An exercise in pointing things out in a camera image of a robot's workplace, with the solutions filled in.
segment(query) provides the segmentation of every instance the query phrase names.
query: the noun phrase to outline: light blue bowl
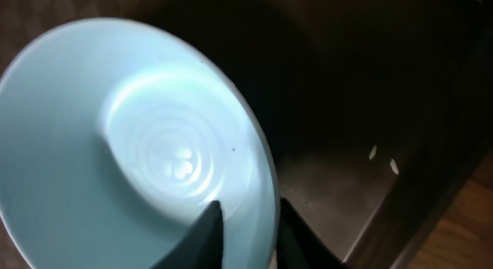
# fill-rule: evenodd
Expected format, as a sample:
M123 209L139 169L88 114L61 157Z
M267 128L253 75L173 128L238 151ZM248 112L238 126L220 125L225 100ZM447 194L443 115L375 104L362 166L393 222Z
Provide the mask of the light blue bowl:
M129 87L143 79L157 89L146 86L130 93L137 96L128 96ZM169 91L169 85L176 88ZM161 100L160 92L168 96ZM142 117L133 110L161 101L199 110L206 133L193 126L198 119L186 113L176 114L185 118L180 125L166 123L161 111L144 112L149 128L174 128L163 131L175 136L161 140L156 131L145 143L132 141L135 137L126 127ZM196 133L180 129L190 125ZM149 161L161 154L154 146L163 144L167 154L173 147L168 142L180 141L181 133L199 143L191 142L191 151L183 155L189 159L180 163L185 169L170 173L169 179L151 180L160 170L159 162ZM158 150L145 148L143 159L129 157L143 150L143 144ZM206 170L208 183L214 185L187 193L198 189L182 185L197 168L195 153L202 154L203 164L215 166ZM245 163L238 162L238 156ZM204 183L201 177L199 170L195 180ZM241 185L231 182L235 177ZM176 189L167 190L170 186ZM223 267L267 267L279 217L269 147L234 84L177 37L122 19L73 22L29 44L3 75L0 211L32 267L148 268L173 249L204 204L215 199L225 207Z

